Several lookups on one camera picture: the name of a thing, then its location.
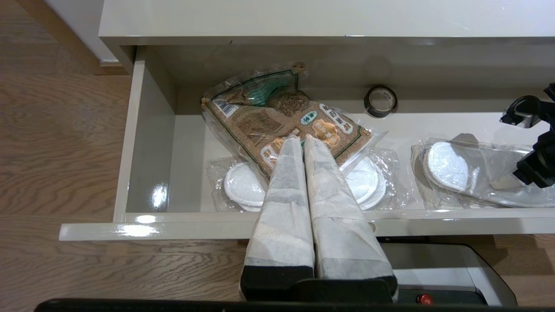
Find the white drawer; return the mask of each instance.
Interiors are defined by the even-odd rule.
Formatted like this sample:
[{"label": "white drawer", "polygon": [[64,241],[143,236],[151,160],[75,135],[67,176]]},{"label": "white drawer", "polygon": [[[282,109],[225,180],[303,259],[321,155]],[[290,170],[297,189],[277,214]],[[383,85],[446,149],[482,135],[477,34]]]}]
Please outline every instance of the white drawer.
[{"label": "white drawer", "polygon": [[[428,137],[450,139],[461,133],[472,133],[481,142],[533,144],[539,134],[547,131],[546,124],[521,129],[501,124],[498,119],[515,98],[529,93],[540,96],[541,89],[515,89],[514,85],[520,82],[503,76],[493,84],[513,88],[491,88],[495,85],[476,88],[480,85],[478,81],[461,89],[457,79],[466,71],[457,66],[453,67],[460,72],[452,81],[434,87],[433,79],[438,75],[427,75],[423,69],[420,77],[425,83],[422,87],[409,88],[418,85],[419,76],[406,74],[401,66],[393,69],[401,75],[392,83],[397,85],[394,89],[399,97],[399,109],[386,118],[375,119],[365,113],[362,104],[367,90],[364,87],[375,82],[375,77],[369,77],[356,66],[334,67],[339,63],[310,59],[313,46],[244,46],[227,50],[225,47],[137,49],[113,223],[63,224],[60,240],[249,238],[256,213],[222,213],[214,208],[206,167],[211,160],[230,154],[205,126],[199,99],[207,88],[255,63],[276,63],[291,58],[305,61],[315,71],[307,83],[310,87],[305,89],[309,96],[347,110],[375,128],[389,131],[378,146],[397,151],[401,180],[405,186],[414,188],[416,202],[405,210],[366,211],[376,235],[555,233],[555,209],[445,207],[426,210],[416,190],[409,161],[410,146]],[[221,49],[222,56],[217,57],[220,54],[214,49]],[[353,56],[352,50],[359,48],[337,48],[342,51],[340,56],[330,56],[334,55],[329,50],[333,48],[325,49],[328,49],[329,61],[333,57]],[[203,59],[205,55],[213,58]],[[546,76],[544,71],[548,69],[552,70],[534,69],[539,71],[534,72],[537,80],[527,80],[529,86],[541,85]],[[491,68],[486,66],[481,73],[488,70]],[[476,80],[491,84],[487,76],[478,75]]]}]

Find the black mount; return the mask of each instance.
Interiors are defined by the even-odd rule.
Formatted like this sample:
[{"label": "black mount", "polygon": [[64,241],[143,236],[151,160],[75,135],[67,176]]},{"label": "black mount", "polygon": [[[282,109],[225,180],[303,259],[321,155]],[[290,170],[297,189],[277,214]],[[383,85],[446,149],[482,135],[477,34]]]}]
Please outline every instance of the black mount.
[{"label": "black mount", "polygon": [[[555,101],[555,84],[550,83],[543,91]],[[516,99],[500,121],[530,128],[540,120],[549,123],[551,128],[538,137],[534,150],[517,163],[513,174],[526,185],[534,182],[538,187],[546,188],[555,183],[555,103],[526,95]]]}]

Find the white slipper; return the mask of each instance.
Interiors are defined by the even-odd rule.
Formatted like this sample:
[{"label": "white slipper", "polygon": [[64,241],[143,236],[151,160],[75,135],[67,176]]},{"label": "white slipper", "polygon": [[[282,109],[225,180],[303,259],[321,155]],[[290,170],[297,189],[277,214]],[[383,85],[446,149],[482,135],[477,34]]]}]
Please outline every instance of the white slipper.
[{"label": "white slipper", "polygon": [[[385,196],[385,177],[368,157],[364,157],[345,180],[362,210],[374,207]],[[266,195],[247,163],[236,164],[228,170],[224,190],[231,200],[249,212],[259,212]]]},{"label": "white slipper", "polygon": [[438,142],[426,152],[423,167],[428,179],[440,187],[484,201],[518,208],[555,206],[555,185],[503,190],[490,185],[490,181],[510,173],[525,155]]}]

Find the brown package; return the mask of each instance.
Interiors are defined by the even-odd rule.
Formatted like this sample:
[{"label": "brown package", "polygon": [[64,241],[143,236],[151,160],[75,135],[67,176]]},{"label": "brown package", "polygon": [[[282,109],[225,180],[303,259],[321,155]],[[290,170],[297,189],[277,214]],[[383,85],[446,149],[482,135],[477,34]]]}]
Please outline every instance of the brown package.
[{"label": "brown package", "polygon": [[287,137],[300,137],[303,143],[307,134],[321,139],[339,166],[372,137],[367,129],[294,88],[277,88],[263,106],[253,106],[245,89],[232,89],[212,100],[203,98],[202,108],[219,136],[235,142],[236,151],[252,160],[266,181]]}]

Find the drawer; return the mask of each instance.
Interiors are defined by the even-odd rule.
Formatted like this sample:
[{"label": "drawer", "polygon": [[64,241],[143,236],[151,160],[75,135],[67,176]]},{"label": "drawer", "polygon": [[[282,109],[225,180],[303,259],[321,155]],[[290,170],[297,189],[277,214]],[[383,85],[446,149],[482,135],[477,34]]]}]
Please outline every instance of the drawer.
[{"label": "drawer", "polygon": [[[538,90],[549,81],[547,71],[553,68],[517,69],[526,74],[517,81],[503,75],[505,69],[499,66],[484,66],[471,74],[459,64],[441,68],[456,72],[449,75],[437,74],[438,68],[432,66],[428,71],[412,64],[392,65],[384,57],[370,58],[363,66],[345,62],[360,49],[357,45],[138,47],[113,222],[63,224],[60,240],[249,238],[257,213],[224,213],[214,207],[206,167],[231,155],[206,127],[199,99],[203,91],[242,70],[283,61],[308,65],[310,77],[303,90],[310,97],[350,112],[362,124],[388,131],[378,147],[397,151],[400,179],[413,189],[415,202],[404,210],[365,211],[377,236],[555,233],[555,209],[427,210],[410,167],[411,145],[428,137],[451,139],[471,133],[480,142],[535,143],[547,131],[546,124],[521,129],[498,120],[517,97],[541,97]],[[406,49],[404,53],[413,58],[434,58],[422,54],[419,46]],[[491,70],[497,70],[496,81]],[[394,75],[387,78],[384,72]],[[382,119],[370,117],[362,103],[367,87],[378,81],[391,82],[399,98],[398,111]]]}]

